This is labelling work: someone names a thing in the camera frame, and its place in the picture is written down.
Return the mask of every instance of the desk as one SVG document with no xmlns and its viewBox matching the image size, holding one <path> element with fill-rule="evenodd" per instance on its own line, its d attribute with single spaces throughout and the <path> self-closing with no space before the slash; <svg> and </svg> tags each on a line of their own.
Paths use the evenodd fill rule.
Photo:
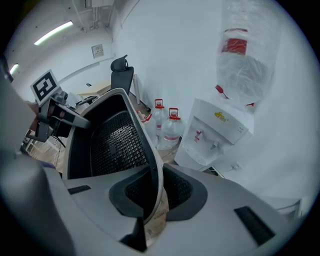
<svg viewBox="0 0 320 256">
<path fill-rule="evenodd" d="M 92 85 L 88 87 L 87 91 L 83 91 L 81 93 L 78 93 L 80 97 L 83 99 L 90 97 L 90 96 L 98 96 L 101 97 L 103 94 L 105 94 L 107 91 L 111 89 L 111 83 L 109 82 L 101 82 L 96 85 Z"/>
</svg>

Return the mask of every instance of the white wall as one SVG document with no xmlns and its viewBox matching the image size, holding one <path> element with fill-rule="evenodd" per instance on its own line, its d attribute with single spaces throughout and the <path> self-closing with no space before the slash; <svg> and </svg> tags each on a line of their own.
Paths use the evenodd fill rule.
<svg viewBox="0 0 320 256">
<path fill-rule="evenodd" d="M 104 56 L 93 58 L 91 47 L 99 44 L 102 44 Z M 51 69 L 56 79 L 63 81 L 63 90 L 78 93 L 88 89 L 86 83 L 94 85 L 110 80 L 111 61 L 112 38 L 104 29 L 76 34 L 52 47 L 32 66 L 19 67 L 23 71 L 15 76 L 12 86 L 24 100 L 34 101 L 30 85 Z"/>
<path fill-rule="evenodd" d="M 112 47 L 117 58 L 128 54 L 142 100 L 163 98 L 186 123 L 193 99 L 210 98 L 217 84 L 222 1 L 121 0 L 115 7 Z M 308 197 L 320 179 L 319 64 L 299 27 L 282 15 L 275 78 L 254 114 L 254 135 L 216 163 L 226 171 L 238 161 L 242 170 L 225 177 L 270 204 Z"/>
</svg>

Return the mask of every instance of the plastic bag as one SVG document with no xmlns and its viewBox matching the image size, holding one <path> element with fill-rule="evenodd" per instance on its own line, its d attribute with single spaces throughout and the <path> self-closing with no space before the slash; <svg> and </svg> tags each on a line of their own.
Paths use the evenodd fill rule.
<svg viewBox="0 0 320 256">
<path fill-rule="evenodd" d="M 225 0 L 217 57 L 217 85 L 238 106 L 255 103 L 272 83 L 281 33 L 268 0 Z"/>
</svg>

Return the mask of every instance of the chair headrest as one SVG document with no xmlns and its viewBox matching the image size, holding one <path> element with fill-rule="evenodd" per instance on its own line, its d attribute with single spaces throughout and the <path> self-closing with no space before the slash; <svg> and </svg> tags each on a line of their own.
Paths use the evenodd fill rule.
<svg viewBox="0 0 320 256">
<path fill-rule="evenodd" d="M 115 59 L 112 63 L 111 63 L 111 70 L 114 72 L 122 72 L 128 69 L 128 62 L 126 60 L 126 57 L 128 55 L 126 54 L 125 56 L 121 57 L 121 58 L 117 58 Z"/>
</svg>

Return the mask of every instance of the floor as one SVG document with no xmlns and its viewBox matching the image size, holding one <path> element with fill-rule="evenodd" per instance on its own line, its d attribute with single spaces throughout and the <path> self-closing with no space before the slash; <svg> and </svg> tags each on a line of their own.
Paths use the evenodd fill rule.
<svg viewBox="0 0 320 256">
<path fill-rule="evenodd" d="M 137 103 L 136 97 L 130 93 L 129 99 L 133 104 L 133 107 L 136 111 L 141 111 L 142 114 L 147 115 L 147 108 Z M 84 108 L 78 109 L 77 112 L 81 113 Z M 66 145 L 68 138 L 61 137 L 61 141 Z M 34 145 L 31 145 L 29 147 L 29 155 L 37 160 L 41 160 L 44 162 L 51 163 L 55 166 L 58 172 L 63 173 L 64 171 L 64 157 L 65 157 L 65 148 L 53 137 L 49 138 L 49 141 L 56 147 L 54 149 L 50 146 L 49 143 L 35 141 Z M 161 150 L 159 151 L 159 154 L 163 160 L 164 163 L 167 164 L 174 164 L 174 158 L 176 155 L 176 152 L 178 150 L 179 143 L 173 147 L 170 150 Z M 157 236 L 162 232 L 162 230 L 166 226 L 166 215 L 169 211 L 169 204 L 168 204 L 168 198 L 167 193 L 165 190 L 163 190 L 161 203 L 153 216 L 153 218 L 145 225 L 145 236 L 146 236 L 146 244 L 147 246 L 150 246 L 157 238 Z"/>
</svg>

